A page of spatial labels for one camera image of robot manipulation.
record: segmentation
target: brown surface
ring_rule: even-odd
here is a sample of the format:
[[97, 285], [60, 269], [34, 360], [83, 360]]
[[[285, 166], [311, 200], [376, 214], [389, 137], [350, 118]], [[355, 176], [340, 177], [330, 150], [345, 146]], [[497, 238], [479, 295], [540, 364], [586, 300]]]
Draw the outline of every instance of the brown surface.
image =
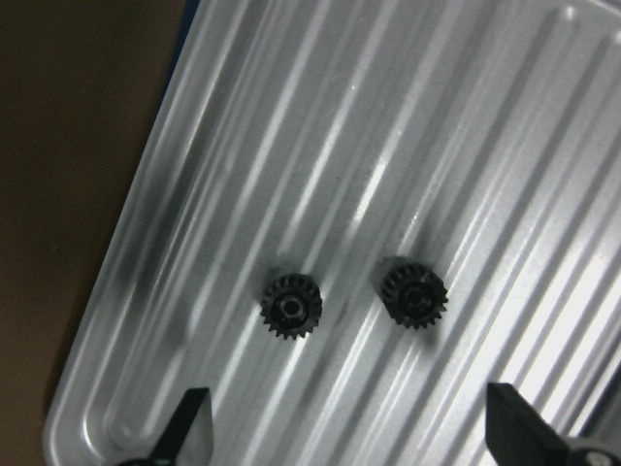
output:
[[0, 451], [49, 398], [145, 144], [181, 1], [0, 5]]

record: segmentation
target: black object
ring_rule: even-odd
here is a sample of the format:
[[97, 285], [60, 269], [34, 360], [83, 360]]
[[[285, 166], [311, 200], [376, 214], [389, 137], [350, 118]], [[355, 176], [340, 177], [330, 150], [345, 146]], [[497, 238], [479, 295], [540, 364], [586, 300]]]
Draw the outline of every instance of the black object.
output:
[[414, 328], [433, 325], [448, 302], [442, 280], [416, 262], [393, 267], [381, 283], [380, 297], [392, 318]]
[[560, 437], [509, 383], [487, 385], [485, 441], [499, 466], [621, 466], [593, 441]]
[[[206, 398], [210, 404], [210, 422], [212, 422], [212, 401], [209, 389], [190, 388], [183, 394], [166, 429], [164, 429], [155, 448], [151, 451], [151, 455], [148, 458], [130, 459], [119, 464], [119, 466], [174, 466], [185, 437]], [[209, 431], [213, 432], [212, 426], [210, 426]]]
[[264, 323], [286, 340], [312, 332], [321, 318], [321, 293], [308, 275], [290, 274], [275, 280], [261, 299]]

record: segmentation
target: gear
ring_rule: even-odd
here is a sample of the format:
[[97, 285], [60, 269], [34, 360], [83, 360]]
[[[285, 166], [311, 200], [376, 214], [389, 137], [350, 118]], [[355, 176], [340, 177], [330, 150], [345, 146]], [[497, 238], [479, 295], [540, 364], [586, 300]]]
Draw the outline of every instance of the gear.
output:
[[308, 275], [289, 274], [280, 277], [266, 289], [261, 299], [264, 323], [277, 336], [304, 337], [312, 332], [321, 318], [321, 293]]
[[381, 300], [392, 318], [414, 328], [435, 324], [448, 302], [442, 280], [429, 267], [416, 262], [397, 265], [386, 274]]

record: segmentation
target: ridged metal surface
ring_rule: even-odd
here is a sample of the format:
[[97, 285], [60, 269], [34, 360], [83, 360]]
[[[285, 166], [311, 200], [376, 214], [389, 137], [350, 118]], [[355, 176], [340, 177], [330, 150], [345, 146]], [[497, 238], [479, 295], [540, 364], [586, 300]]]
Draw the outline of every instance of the ridged metal surface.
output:
[[[493, 464], [489, 380], [577, 434], [621, 361], [620, 30], [611, 2], [203, 2], [50, 464], [148, 449], [195, 385], [213, 465]], [[444, 278], [439, 325], [383, 309], [396, 255]], [[285, 342], [258, 298], [294, 271], [324, 314]]]

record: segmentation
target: black gear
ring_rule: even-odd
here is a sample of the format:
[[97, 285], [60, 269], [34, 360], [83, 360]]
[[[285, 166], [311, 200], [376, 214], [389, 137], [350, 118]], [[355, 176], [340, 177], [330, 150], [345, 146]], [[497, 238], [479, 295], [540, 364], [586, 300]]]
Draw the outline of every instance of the black gear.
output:
[[381, 300], [388, 314], [405, 327], [434, 324], [446, 311], [446, 288], [442, 280], [424, 265], [400, 264], [386, 274], [381, 283]]
[[321, 293], [308, 275], [289, 274], [275, 280], [261, 299], [264, 323], [277, 336], [304, 337], [321, 318]]

